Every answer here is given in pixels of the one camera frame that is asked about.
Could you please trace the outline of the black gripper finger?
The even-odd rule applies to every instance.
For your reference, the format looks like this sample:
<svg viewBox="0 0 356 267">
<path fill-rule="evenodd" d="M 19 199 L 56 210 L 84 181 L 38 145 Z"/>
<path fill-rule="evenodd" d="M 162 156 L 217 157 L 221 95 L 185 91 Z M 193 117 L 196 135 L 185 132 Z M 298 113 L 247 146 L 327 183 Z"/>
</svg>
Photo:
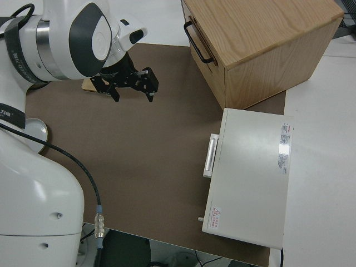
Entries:
<svg viewBox="0 0 356 267">
<path fill-rule="evenodd" d="M 149 67 L 144 68 L 137 73 L 136 87 L 138 91 L 143 92 L 149 102 L 153 102 L 155 93 L 158 92 L 159 81 L 153 70 Z"/>
<path fill-rule="evenodd" d="M 104 93 L 106 95 L 109 95 L 113 98 L 115 102 L 119 102 L 120 100 L 120 95 L 116 90 L 116 85 L 114 83 L 108 83 L 106 84 L 104 80 L 101 78 L 101 76 L 94 76 L 90 78 L 90 81 L 92 82 L 96 92 L 98 93 Z"/>
</svg>

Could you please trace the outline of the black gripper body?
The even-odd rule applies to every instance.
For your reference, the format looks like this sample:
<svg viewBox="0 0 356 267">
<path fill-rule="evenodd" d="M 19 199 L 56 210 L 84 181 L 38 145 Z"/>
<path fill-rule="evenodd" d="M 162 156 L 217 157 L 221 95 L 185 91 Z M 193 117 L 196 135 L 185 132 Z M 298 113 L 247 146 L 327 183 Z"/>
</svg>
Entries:
<svg viewBox="0 0 356 267">
<path fill-rule="evenodd" d="M 104 67 L 100 71 L 100 76 L 109 84 L 116 84 L 117 87 L 130 87 L 136 91 L 142 91 L 145 85 L 139 75 L 143 74 L 143 69 L 139 72 L 135 69 L 130 55 L 124 55 L 114 65 Z"/>
</svg>

